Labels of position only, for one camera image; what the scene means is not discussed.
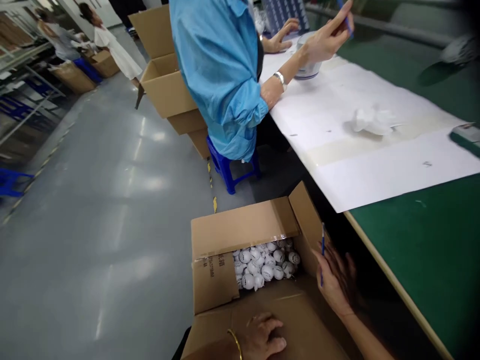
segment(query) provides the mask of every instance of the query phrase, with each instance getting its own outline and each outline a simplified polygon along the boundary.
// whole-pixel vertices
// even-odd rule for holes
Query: hand
[[[348,0],[340,9],[337,16],[329,20],[325,26],[312,35],[302,46],[309,63],[318,63],[329,60],[350,37],[345,18],[348,18],[352,32],[354,31],[354,18],[350,9],[352,0]]]
[[[312,250],[318,260],[316,281],[318,289],[326,302],[340,319],[354,314],[357,306],[357,269],[355,263],[347,252],[346,268],[344,261],[331,243],[325,244],[325,256],[318,251]]]
[[[279,32],[270,40],[263,38],[263,50],[268,54],[278,53],[282,50],[286,50],[292,46],[291,41],[282,42],[284,37],[290,34],[292,31],[299,29],[299,20],[297,18],[289,18]]]
[[[283,337],[275,337],[269,341],[270,334],[284,324],[272,318],[270,312],[264,312],[253,317],[248,322],[245,333],[237,333],[241,352],[245,360],[267,360],[273,354],[279,353],[287,346]]]

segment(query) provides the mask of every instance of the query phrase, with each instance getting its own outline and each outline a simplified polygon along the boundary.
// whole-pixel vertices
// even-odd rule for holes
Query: woman in white coat
[[[95,45],[101,48],[107,48],[111,57],[120,68],[120,71],[138,88],[140,82],[137,77],[142,73],[142,68],[138,66],[129,53],[119,44],[117,38],[103,26],[102,19],[88,4],[82,2],[78,4],[78,7],[80,8],[81,17],[95,28]]]

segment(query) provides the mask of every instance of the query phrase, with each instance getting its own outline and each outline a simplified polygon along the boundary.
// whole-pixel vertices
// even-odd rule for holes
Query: blue shirt
[[[181,74],[216,150],[250,161],[268,113],[257,82],[257,31],[243,0],[170,2]]]

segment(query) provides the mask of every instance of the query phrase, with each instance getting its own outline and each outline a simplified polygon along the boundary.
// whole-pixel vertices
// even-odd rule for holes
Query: table edge
[[[454,358],[448,351],[447,347],[444,345],[442,340],[440,340],[439,336],[437,335],[437,333],[435,333],[434,329],[431,327],[431,325],[429,324],[425,316],[421,313],[417,305],[415,305],[410,295],[404,289],[400,281],[395,276],[394,272],[390,269],[386,261],[380,255],[380,253],[375,248],[375,246],[372,244],[369,237],[364,232],[362,227],[359,225],[357,220],[355,220],[352,213],[350,213],[350,211],[344,211],[343,214],[345,215],[347,220],[350,222],[350,224],[353,226],[358,236],[360,236],[360,239],[365,244],[366,248],[368,249],[370,254],[373,256],[376,263],[380,266],[381,270],[385,273],[386,277],[388,278],[390,283],[393,285],[396,292],[400,295],[401,299],[406,304],[406,306],[410,310],[415,320],[418,322],[418,324],[421,326],[423,331],[426,333],[426,335],[432,342],[433,346],[435,346],[437,351],[440,353],[441,357],[445,360],[453,360]]]

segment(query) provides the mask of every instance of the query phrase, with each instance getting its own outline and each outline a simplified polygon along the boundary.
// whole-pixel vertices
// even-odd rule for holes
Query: person's right hand
[[[254,316],[247,324],[244,333],[237,333],[241,352],[245,360],[267,360],[273,354],[279,353],[287,346],[283,337],[270,338],[276,328],[284,324],[272,318],[270,312]]]
[[[325,26],[310,36],[302,46],[304,51],[306,51],[309,63],[318,63],[331,59],[348,40],[350,32],[345,24],[345,19],[348,18],[352,32],[355,28],[354,18],[350,12],[352,4],[352,0],[348,0],[335,18],[329,20]]]
[[[325,244],[325,256],[312,250],[318,260],[316,280],[318,289],[339,318],[354,314],[357,303],[357,270],[346,254],[347,266],[331,243]]]

